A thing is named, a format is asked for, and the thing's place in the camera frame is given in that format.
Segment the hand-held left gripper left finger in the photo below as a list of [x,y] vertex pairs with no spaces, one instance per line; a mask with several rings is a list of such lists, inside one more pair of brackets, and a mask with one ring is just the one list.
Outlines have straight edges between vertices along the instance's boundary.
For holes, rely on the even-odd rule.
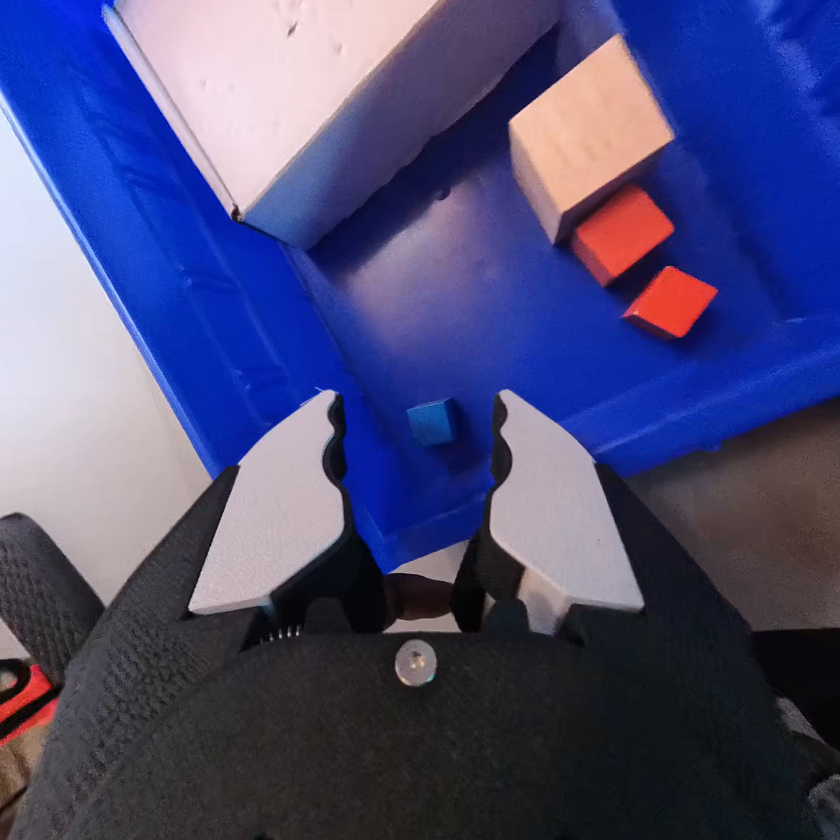
[[321,391],[241,458],[191,613],[267,604],[354,536],[345,435],[341,394]]

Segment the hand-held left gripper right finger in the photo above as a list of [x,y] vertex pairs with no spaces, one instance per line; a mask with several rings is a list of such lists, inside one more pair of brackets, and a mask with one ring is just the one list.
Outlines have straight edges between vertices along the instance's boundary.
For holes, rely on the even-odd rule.
[[511,390],[491,419],[492,487],[477,535],[480,588],[553,636],[574,606],[631,615],[644,597],[594,459]]

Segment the small blue cube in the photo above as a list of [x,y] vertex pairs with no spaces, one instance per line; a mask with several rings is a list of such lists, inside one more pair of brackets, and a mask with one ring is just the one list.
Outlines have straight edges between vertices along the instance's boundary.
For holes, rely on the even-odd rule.
[[421,447],[435,448],[456,441],[457,406],[451,397],[411,406],[406,417],[413,440]]

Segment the blue plastic bin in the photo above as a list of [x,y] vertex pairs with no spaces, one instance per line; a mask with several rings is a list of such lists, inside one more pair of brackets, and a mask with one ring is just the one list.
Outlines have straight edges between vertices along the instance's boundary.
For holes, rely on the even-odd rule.
[[[102,15],[2,2],[18,137],[212,476],[343,395],[355,516],[392,568],[467,539],[511,389],[622,476],[838,396],[838,2],[578,2],[311,252],[220,206]],[[619,31],[675,127],[643,178],[675,234],[601,290],[515,184],[508,121]],[[623,320],[673,266],[683,339]],[[453,444],[406,410],[451,397]]]

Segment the red and black object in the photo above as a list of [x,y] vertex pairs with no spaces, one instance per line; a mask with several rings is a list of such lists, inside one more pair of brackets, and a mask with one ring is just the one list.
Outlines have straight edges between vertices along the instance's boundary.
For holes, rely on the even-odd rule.
[[27,730],[45,726],[56,713],[60,688],[35,662],[17,658],[1,661],[1,746]]

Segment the red wooden block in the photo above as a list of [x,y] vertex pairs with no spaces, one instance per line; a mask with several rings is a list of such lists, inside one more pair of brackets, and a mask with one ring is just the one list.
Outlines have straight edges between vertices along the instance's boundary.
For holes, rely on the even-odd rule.
[[605,288],[674,232],[673,222],[645,189],[629,183],[574,229],[570,249]]
[[681,340],[717,295],[716,287],[667,266],[625,310],[623,320],[658,339]]

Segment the pale wooden block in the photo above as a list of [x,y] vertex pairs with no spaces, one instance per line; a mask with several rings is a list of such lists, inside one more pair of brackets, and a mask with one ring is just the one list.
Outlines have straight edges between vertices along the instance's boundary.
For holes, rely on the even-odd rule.
[[517,113],[508,136],[515,180],[557,245],[676,133],[616,34]]

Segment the white cardboard box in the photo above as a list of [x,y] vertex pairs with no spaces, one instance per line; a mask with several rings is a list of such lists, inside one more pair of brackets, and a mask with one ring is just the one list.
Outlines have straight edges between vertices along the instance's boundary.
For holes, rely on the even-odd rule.
[[551,1],[124,1],[104,21],[235,220],[309,249],[483,99]]

